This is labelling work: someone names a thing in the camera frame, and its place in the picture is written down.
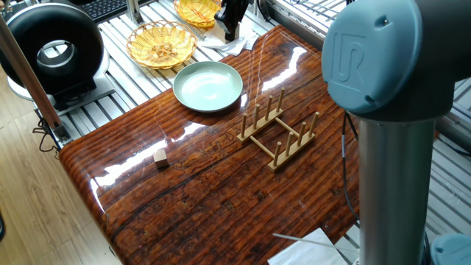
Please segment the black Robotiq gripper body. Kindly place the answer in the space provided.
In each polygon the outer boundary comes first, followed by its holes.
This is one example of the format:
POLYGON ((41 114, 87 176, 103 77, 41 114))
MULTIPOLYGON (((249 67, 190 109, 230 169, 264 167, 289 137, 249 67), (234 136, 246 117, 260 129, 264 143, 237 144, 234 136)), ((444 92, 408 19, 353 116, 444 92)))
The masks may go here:
POLYGON ((221 18, 243 18, 249 0, 222 0, 221 18))

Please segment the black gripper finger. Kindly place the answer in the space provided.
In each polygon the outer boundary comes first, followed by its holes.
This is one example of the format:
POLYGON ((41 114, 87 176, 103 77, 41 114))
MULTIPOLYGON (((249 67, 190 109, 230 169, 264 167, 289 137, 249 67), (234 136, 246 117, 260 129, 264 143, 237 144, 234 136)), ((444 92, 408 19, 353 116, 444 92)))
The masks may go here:
POLYGON ((222 28, 222 29, 229 29, 230 28, 230 22, 228 18, 228 14, 226 9, 220 9, 219 11, 216 12, 214 15, 214 19, 216 23, 222 28))
POLYGON ((227 16, 224 19, 224 25, 226 26, 225 30, 225 40, 227 41, 234 41, 236 39, 236 30, 237 26, 241 22, 242 17, 239 16, 227 16))

